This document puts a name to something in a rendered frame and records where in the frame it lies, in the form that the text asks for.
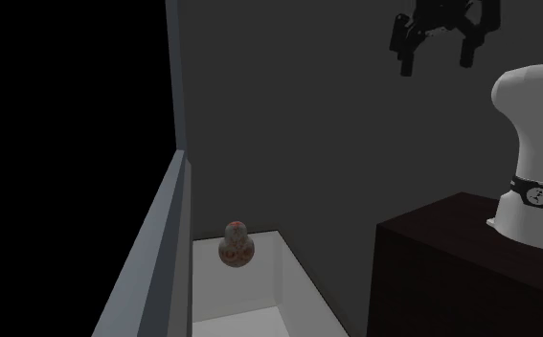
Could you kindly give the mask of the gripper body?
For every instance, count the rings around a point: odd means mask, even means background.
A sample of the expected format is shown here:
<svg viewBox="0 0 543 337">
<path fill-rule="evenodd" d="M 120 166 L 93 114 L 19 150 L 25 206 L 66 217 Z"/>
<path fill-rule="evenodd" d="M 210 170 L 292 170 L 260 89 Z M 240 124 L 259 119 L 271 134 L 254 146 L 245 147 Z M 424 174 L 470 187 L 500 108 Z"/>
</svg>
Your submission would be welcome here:
<svg viewBox="0 0 543 337">
<path fill-rule="evenodd" d="M 412 30 L 430 32 L 438 29 L 461 32 L 478 30 L 467 16 L 473 0 L 416 0 Z"/>
</svg>

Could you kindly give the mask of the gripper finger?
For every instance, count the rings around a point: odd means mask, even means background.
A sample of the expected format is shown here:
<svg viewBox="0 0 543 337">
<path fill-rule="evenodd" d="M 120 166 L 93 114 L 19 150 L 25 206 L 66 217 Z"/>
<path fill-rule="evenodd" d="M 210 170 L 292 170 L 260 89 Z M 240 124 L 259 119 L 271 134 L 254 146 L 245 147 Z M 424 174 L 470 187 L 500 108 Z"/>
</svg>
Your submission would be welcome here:
<svg viewBox="0 0 543 337">
<path fill-rule="evenodd" d="M 413 75 L 415 52 L 427 39 L 431 24 L 429 14 L 408 16 L 400 13 L 396 16 L 389 50 L 395 52 L 401 62 L 400 74 L 403 77 Z"/>
<path fill-rule="evenodd" d="M 465 7 L 458 17 L 458 30 L 464 35 L 460 56 L 460 65 L 463 68 L 473 66 L 475 51 L 485 43 L 486 35 L 501 27 L 501 0 L 478 0 L 482 6 L 477 24 L 467 17 L 472 1 L 466 0 Z"/>
</svg>

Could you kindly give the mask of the dark robot stand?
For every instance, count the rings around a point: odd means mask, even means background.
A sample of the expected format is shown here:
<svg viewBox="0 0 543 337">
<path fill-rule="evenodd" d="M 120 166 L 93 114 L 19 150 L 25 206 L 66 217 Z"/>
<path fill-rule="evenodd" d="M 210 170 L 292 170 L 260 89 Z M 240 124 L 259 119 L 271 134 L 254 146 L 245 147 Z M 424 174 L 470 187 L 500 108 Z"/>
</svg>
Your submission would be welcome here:
<svg viewBox="0 0 543 337">
<path fill-rule="evenodd" d="M 543 249 L 459 192 L 377 225 L 366 337 L 543 337 Z"/>
</svg>

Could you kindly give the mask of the red grey round figure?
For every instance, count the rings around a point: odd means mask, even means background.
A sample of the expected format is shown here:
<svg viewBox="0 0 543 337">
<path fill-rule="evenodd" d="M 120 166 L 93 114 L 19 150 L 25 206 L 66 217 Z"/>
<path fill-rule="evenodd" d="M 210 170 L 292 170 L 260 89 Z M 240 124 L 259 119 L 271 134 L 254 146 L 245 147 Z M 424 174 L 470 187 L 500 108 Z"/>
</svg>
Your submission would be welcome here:
<svg viewBox="0 0 543 337">
<path fill-rule="evenodd" d="M 255 244 L 248 236 L 244 223 L 233 221 L 225 227 L 224 237 L 218 245 L 218 255 L 227 266 L 239 268 L 251 261 L 255 254 Z"/>
</svg>

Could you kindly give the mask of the white bathtub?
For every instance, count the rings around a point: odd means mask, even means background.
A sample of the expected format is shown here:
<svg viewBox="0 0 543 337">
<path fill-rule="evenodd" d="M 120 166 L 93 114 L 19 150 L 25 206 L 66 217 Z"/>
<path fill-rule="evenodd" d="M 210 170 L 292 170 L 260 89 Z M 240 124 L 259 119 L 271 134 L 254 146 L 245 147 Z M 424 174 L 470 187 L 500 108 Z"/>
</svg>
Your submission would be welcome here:
<svg viewBox="0 0 543 337">
<path fill-rule="evenodd" d="M 219 237 L 193 243 L 192 336 L 350 337 L 281 234 L 251 238 L 238 268 L 221 261 Z"/>
</svg>

